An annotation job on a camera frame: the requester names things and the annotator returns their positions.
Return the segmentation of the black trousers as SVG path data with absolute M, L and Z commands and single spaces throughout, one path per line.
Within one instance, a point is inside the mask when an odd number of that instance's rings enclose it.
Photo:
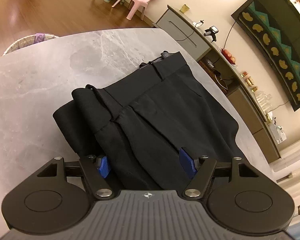
M 198 82 L 181 53 L 163 53 L 105 87 L 87 85 L 53 114 L 80 157 L 106 157 L 115 190 L 183 191 L 181 148 L 220 162 L 243 157 L 238 123 Z

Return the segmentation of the clear glass bottles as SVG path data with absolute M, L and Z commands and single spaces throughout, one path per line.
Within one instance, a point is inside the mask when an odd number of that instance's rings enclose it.
M 271 111 L 272 109 L 271 94 L 266 94 L 264 91 L 257 90 L 255 92 L 255 97 L 258 102 L 258 105 L 261 107 L 262 111 L 264 111 L 265 114 Z

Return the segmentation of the golden ornaments on sideboard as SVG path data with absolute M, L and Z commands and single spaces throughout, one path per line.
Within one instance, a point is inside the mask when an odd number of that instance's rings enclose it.
M 243 80 L 245 81 L 245 83 L 248 85 L 248 87 L 253 92 L 256 92 L 258 90 L 258 87 L 257 87 L 257 85 L 255 85 L 255 82 L 252 79 L 252 77 L 250 76 L 250 74 L 248 74 L 247 72 L 242 72 L 241 76 L 242 76 Z

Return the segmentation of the red fruit plate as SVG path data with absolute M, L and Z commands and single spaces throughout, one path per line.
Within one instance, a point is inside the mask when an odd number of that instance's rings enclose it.
M 227 59 L 227 61 L 232 64 L 235 65 L 236 64 L 236 58 L 232 55 L 232 53 L 230 53 L 227 49 L 220 49 L 221 54 Z

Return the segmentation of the white woven basket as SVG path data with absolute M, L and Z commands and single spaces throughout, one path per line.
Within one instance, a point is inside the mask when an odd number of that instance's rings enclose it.
M 33 35 L 22 37 L 16 41 L 14 41 L 3 53 L 3 56 L 14 52 L 16 50 L 19 50 L 21 48 L 25 48 L 28 46 L 31 46 L 33 44 L 37 44 L 40 42 L 48 41 L 54 38 L 58 38 L 58 36 L 53 34 L 46 34 L 46 33 L 36 33 Z

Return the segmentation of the spare gripper on sideboard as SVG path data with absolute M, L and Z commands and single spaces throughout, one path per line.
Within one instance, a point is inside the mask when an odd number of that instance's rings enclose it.
M 219 32 L 218 28 L 213 25 L 209 29 L 205 29 L 204 36 L 205 37 L 211 36 L 212 37 L 212 41 L 216 42 L 217 41 L 216 35 L 218 34 L 218 32 Z

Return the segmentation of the long tv sideboard cabinet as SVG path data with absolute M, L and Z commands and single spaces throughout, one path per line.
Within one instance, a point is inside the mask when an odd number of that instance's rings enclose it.
M 270 130 L 270 119 L 258 104 L 256 93 L 248 86 L 237 67 L 230 64 L 221 49 L 210 41 L 198 25 L 170 5 L 154 24 L 166 31 L 207 72 L 230 100 L 270 164 L 280 159 L 278 143 Z

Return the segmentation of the yellow cup on sideboard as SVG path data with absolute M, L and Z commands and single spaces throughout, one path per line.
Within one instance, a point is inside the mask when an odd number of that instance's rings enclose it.
M 188 12 L 188 10 L 189 10 L 189 7 L 188 7 L 186 4 L 184 4 L 184 5 L 180 8 L 179 11 L 180 11 L 182 14 L 184 14 L 184 13 Z

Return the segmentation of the wall television with wallpaper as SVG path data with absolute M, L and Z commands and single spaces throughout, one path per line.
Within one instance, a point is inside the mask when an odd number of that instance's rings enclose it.
M 300 108 L 300 13 L 290 0 L 247 0 L 232 18 L 275 71 L 294 111 Z

